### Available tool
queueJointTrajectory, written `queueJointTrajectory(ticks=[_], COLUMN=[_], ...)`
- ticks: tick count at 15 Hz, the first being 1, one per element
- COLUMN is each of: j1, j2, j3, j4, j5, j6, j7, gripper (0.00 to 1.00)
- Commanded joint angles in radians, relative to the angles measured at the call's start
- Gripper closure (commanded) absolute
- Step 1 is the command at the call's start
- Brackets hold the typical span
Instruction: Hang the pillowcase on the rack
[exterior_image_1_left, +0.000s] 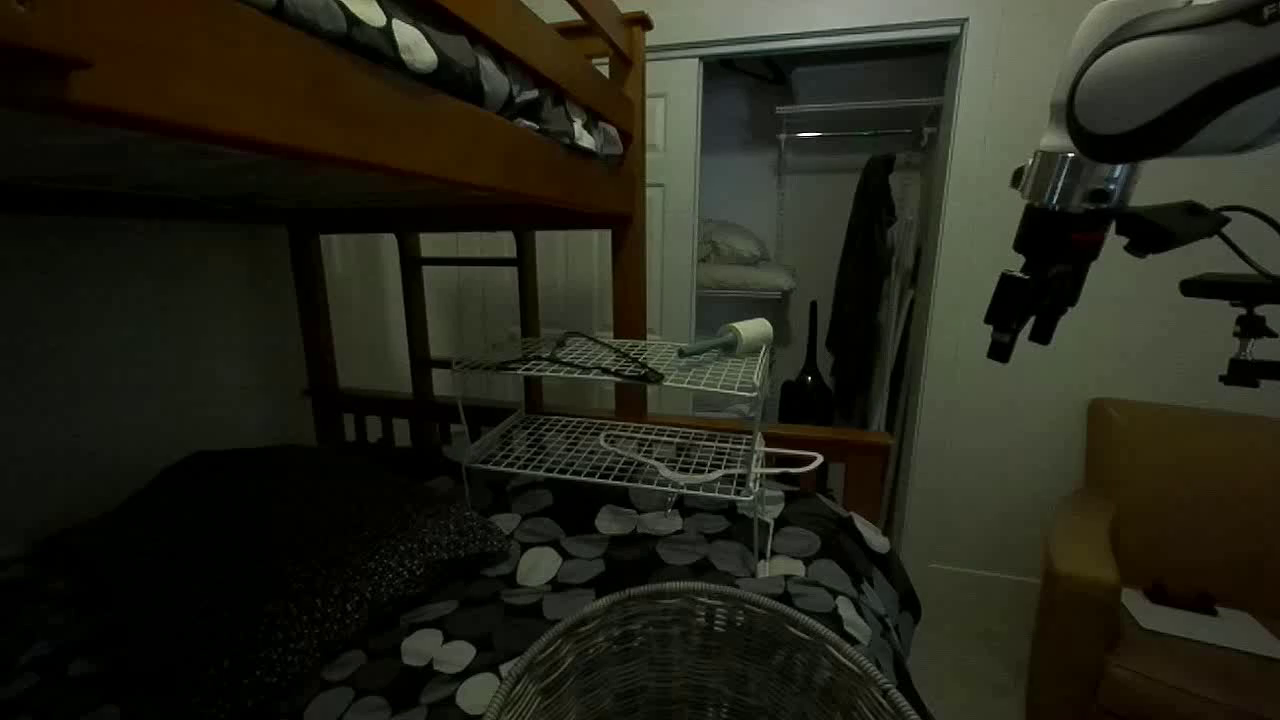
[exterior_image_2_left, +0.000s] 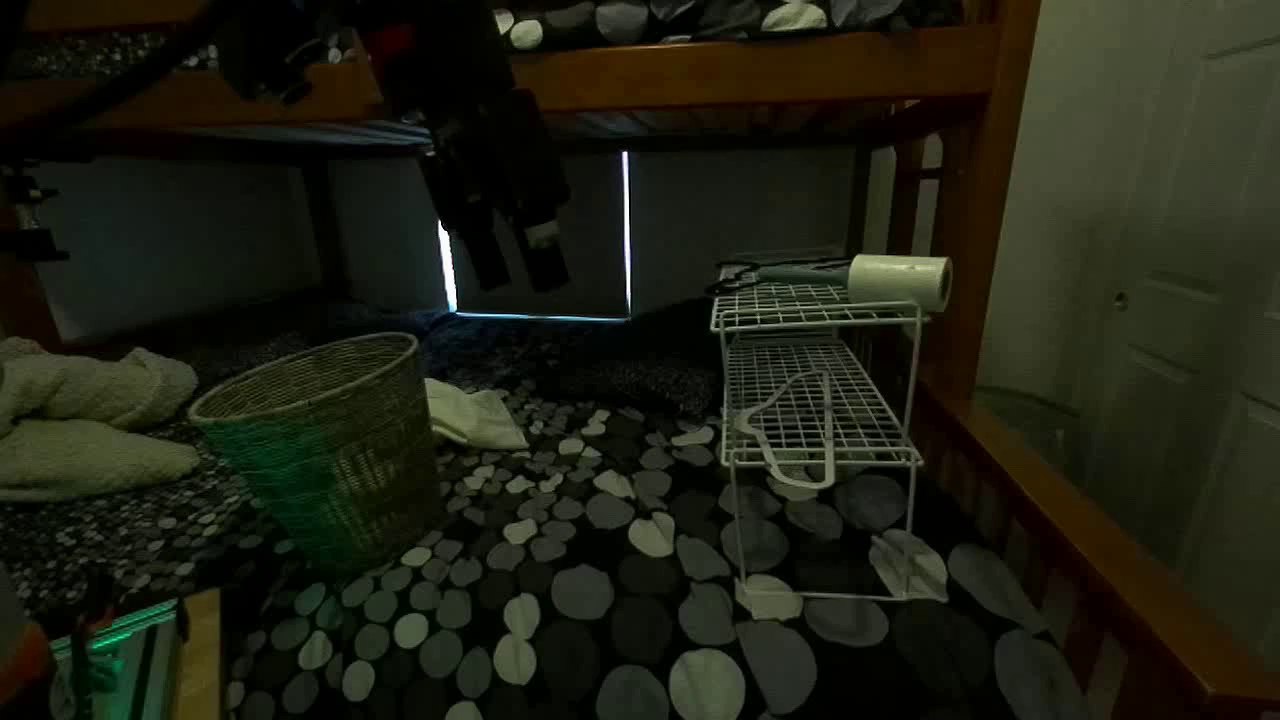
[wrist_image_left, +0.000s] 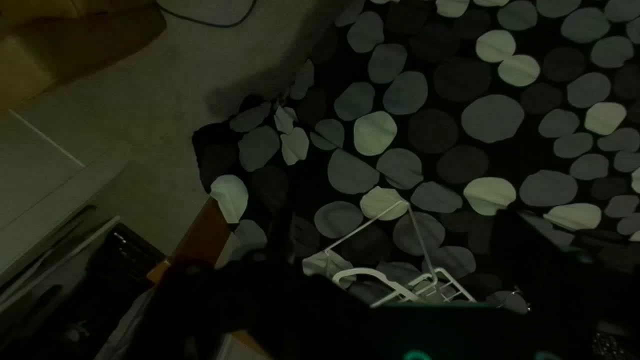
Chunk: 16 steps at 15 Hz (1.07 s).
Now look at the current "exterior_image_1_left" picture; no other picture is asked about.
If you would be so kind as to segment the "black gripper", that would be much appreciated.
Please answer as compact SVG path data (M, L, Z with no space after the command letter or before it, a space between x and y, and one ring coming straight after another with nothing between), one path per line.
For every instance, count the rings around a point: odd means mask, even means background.
M1027 326L1031 345L1053 345L1065 313L1080 302L1091 259L1109 242L1109 214L1056 214L1027 205L1012 247L1021 278L1001 278L982 307L986 358L1009 364Z

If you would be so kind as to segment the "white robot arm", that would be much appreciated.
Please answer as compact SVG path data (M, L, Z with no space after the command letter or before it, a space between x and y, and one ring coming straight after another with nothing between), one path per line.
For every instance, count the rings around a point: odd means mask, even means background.
M1266 149L1280 130L1277 0L1095 0L1080 20L1046 125L1012 172L1021 258L982 307L986 358L1046 345L1076 307L1105 242L1131 258L1229 227L1201 201L1137 205L1148 161Z

